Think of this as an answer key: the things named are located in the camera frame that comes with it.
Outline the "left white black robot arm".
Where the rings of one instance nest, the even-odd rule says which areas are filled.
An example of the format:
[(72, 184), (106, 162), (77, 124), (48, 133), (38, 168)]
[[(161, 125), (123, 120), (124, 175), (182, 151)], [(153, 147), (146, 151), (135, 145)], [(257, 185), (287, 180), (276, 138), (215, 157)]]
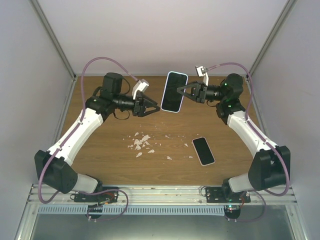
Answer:
[(102, 86), (97, 87), (86, 100), (84, 109), (67, 132), (47, 151), (39, 150), (35, 154), (35, 167), (41, 184), (63, 194), (85, 192), (92, 202), (102, 199), (103, 189), (98, 186), (98, 179), (73, 170), (76, 155), (94, 131), (116, 110), (128, 111), (134, 117), (145, 117), (160, 110), (157, 102), (144, 94), (149, 87), (146, 80), (139, 80), (130, 95), (121, 92), (123, 81), (122, 75), (107, 73)]

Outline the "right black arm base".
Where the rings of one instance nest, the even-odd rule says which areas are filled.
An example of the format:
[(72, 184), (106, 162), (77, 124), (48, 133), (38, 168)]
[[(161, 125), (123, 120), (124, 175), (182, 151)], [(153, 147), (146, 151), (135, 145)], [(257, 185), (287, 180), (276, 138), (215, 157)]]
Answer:
[(205, 185), (199, 189), (199, 193), (206, 198), (207, 203), (241, 204), (251, 202), (246, 191), (232, 192), (225, 186)]

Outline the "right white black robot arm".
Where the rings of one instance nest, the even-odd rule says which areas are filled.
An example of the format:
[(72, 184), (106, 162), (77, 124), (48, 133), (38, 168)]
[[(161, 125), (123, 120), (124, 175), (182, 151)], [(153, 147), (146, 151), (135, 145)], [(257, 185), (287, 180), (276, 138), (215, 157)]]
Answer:
[(291, 152), (270, 140), (250, 119), (247, 109), (240, 102), (243, 93), (243, 78), (229, 74), (220, 85), (194, 81), (177, 88), (177, 92), (196, 103), (216, 101), (217, 116), (244, 142), (252, 155), (247, 173), (225, 179), (221, 196), (228, 203), (234, 202), (245, 191), (266, 191), (285, 185), (285, 195), (290, 187)]

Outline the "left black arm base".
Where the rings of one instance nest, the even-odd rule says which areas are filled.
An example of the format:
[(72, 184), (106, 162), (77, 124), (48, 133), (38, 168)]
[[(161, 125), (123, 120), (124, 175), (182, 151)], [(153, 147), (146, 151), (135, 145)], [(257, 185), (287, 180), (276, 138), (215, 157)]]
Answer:
[(119, 187), (102, 186), (99, 191), (108, 191), (96, 195), (88, 195), (83, 193), (73, 193), (70, 199), (75, 203), (95, 203), (95, 204), (112, 204), (118, 201)]

